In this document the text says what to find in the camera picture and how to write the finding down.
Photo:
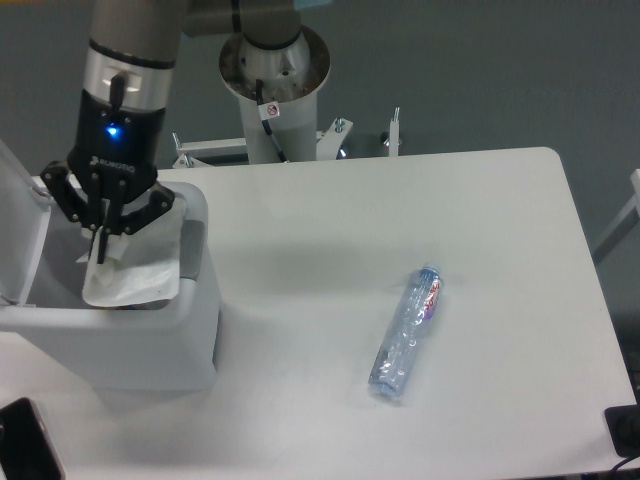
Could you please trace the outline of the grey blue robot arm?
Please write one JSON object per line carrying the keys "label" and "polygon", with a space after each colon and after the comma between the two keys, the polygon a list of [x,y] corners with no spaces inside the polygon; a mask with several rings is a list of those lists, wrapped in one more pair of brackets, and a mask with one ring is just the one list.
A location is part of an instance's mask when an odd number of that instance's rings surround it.
{"label": "grey blue robot arm", "polygon": [[305,1],[99,1],[74,145],[41,177],[66,217],[106,256],[113,236],[166,214],[173,192],[155,156],[183,36],[225,35],[219,69],[241,110],[253,164],[314,161],[317,95],[330,71]]}

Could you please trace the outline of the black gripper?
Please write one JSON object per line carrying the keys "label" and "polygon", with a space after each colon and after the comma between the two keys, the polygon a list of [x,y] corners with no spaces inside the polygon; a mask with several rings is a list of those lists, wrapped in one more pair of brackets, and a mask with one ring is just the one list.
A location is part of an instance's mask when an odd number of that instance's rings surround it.
{"label": "black gripper", "polygon": [[[163,109],[112,113],[108,104],[83,91],[67,162],[51,162],[40,175],[66,218],[89,231],[90,250],[100,227],[100,196],[110,199],[98,236],[98,264],[106,259],[110,236],[132,235],[173,206],[174,192],[156,182],[155,155],[164,117]],[[85,199],[70,183],[71,172]],[[147,203],[124,214],[125,200],[135,200],[148,189]]]}

